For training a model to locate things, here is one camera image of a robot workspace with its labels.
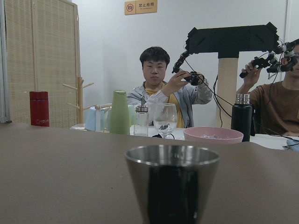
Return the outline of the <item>glass oil dispenser bottle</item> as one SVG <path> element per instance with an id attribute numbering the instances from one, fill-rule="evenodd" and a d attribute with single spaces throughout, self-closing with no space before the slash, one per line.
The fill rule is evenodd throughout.
<path id="1" fill-rule="evenodd" d="M 135 108 L 134 136 L 148 136 L 149 114 L 145 105 L 144 96 L 141 97 L 141 104 Z"/>

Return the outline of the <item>no photography wall sign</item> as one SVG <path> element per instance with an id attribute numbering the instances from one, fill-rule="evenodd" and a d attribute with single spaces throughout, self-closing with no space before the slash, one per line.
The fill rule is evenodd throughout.
<path id="1" fill-rule="evenodd" d="M 124 14 L 148 14 L 157 12 L 157 0 L 130 0 L 124 5 Z"/>

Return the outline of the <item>pink bowl with ice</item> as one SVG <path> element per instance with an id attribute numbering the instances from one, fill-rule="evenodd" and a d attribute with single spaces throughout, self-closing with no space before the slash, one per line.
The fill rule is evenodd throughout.
<path id="1" fill-rule="evenodd" d="M 235 144 L 243 140 L 243 133 L 221 127 L 190 127 L 184 130 L 184 139 L 201 143 Z"/>

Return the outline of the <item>wooden mug tree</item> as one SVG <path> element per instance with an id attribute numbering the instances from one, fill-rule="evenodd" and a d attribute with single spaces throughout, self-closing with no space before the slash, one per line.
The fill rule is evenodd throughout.
<path id="1" fill-rule="evenodd" d="M 84 85 L 84 79 L 82 77 L 77 77 L 77 82 L 76 82 L 76 87 L 68 85 L 68 84 L 62 84 L 62 86 L 73 89 L 76 91 L 77 95 L 77 102 L 76 104 L 72 103 L 67 103 L 68 105 L 75 107 L 77 109 L 77 114 L 78 114 L 78 123 L 83 124 L 84 123 L 84 111 L 89 109 L 90 107 L 95 107 L 97 110 L 101 110 L 101 108 L 109 108 L 112 106 L 112 103 L 109 104 L 104 104 L 104 105 L 92 105 L 89 107 L 83 107 L 83 89 L 87 88 L 94 83 L 89 83 Z"/>

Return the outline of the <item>light blue cup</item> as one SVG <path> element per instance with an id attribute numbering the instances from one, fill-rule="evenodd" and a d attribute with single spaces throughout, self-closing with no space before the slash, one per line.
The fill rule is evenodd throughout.
<path id="1" fill-rule="evenodd" d="M 101 131 L 101 109 L 97 106 L 92 106 L 88 109 L 85 128 L 90 131 Z"/>

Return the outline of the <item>green tumbler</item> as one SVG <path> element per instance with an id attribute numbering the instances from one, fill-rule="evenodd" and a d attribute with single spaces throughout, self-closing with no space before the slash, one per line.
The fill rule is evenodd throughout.
<path id="1" fill-rule="evenodd" d="M 113 92 L 113 102 L 110 114 L 110 132 L 130 134 L 130 120 L 127 104 L 127 95 L 123 90 Z"/>

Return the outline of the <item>black T shaped stand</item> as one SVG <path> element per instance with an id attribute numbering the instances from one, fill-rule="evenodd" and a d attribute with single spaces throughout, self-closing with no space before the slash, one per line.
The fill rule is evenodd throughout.
<path id="1" fill-rule="evenodd" d="M 190 54 L 217 53 L 218 75 L 216 126 L 231 127 L 232 106 L 235 103 L 239 53 L 272 51 L 278 45 L 277 28 L 266 25 L 226 28 L 193 28 L 187 36 L 186 50 Z"/>

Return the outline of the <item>wine glass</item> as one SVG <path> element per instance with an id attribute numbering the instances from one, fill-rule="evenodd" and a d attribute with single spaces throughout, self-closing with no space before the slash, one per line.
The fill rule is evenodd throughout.
<path id="1" fill-rule="evenodd" d="M 177 110 L 175 104 L 157 104 L 153 124 L 162 138 L 169 138 L 177 127 Z"/>

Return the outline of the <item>person in brown shirt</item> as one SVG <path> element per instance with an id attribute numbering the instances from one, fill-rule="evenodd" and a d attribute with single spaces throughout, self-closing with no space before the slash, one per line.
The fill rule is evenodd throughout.
<path id="1" fill-rule="evenodd" d="M 283 81 L 263 84 L 255 89 L 261 69 L 252 62 L 245 65 L 242 72 L 243 85 L 237 93 L 250 94 L 250 103 L 259 112 L 260 134 L 298 136 L 299 135 L 299 64 L 285 73 Z"/>

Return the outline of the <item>seated person grey jacket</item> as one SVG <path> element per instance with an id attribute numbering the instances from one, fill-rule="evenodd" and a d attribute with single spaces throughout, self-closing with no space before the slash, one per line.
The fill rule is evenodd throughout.
<path id="1" fill-rule="evenodd" d="M 207 79 L 199 73 L 199 84 L 192 86 L 185 80 L 189 74 L 181 70 L 165 82 L 170 56 L 158 46 L 144 50 L 140 55 L 140 61 L 145 81 L 127 94 L 128 105 L 136 107 L 141 104 L 141 98 L 144 98 L 149 110 L 149 124 L 152 125 L 157 104 L 174 104 L 177 110 L 177 127 L 193 127 L 192 105 L 205 105 L 212 99 Z"/>

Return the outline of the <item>black thermos bottle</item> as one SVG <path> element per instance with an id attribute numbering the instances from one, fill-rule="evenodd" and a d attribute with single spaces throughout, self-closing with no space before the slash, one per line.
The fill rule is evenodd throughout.
<path id="1" fill-rule="evenodd" d="M 232 107 L 231 129 L 243 134 L 242 142 L 250 141 L 252 106 L 250 94 L 236 94 L 235 104 Z"/>

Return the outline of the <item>steel jigger measuring cup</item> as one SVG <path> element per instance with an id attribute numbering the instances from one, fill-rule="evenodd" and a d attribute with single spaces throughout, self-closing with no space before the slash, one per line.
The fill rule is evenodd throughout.
<path id="1" fill-rule="evenodd" d="M 201 222 L 219 155 L 207 148 L 139 146 L 125 153 L 145 224 Z"/>

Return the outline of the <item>red thermos bottle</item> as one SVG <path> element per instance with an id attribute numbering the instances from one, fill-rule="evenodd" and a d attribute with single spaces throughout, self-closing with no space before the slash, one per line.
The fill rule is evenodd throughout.
<path id="1" fill-rule="evenodd" d="M 47 91 L 30 91 L 30 121 L 33 126 L 50 126 Z"/>

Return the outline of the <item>bamboo folding screen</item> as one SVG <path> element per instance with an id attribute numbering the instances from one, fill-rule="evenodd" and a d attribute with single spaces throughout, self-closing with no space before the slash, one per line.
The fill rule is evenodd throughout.
<path id="1" fill-rule="evenodd" d="M 30 123 L 29 93 L 49 95 L 50 126 L 78 122 L 78 7 L 68 0 L 4 1 L 10 117 Z"/>

